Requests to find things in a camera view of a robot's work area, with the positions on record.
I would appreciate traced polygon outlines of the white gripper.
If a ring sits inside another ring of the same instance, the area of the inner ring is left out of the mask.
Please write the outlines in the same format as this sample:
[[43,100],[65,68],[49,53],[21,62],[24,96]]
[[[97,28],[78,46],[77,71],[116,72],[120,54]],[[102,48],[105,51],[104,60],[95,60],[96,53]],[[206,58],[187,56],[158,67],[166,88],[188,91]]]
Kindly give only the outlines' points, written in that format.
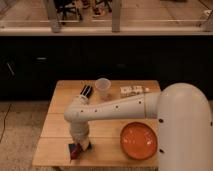
[[78,131],[71,130],[70,133],[75,144],[79,144],[83,150],[88,149],[90,144],[88,131],[78,132]]

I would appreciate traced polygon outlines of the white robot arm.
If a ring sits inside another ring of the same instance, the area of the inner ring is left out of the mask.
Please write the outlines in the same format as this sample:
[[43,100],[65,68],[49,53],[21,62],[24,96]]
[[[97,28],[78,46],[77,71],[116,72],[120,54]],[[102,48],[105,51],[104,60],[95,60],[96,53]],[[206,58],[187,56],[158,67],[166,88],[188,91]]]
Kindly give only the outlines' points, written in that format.
[[205,94],[188,83],[95,105],[78,95],[64,112],[76,143],[93,120],[152,118],[158,126],[158,171],[213,171],[213,113]]

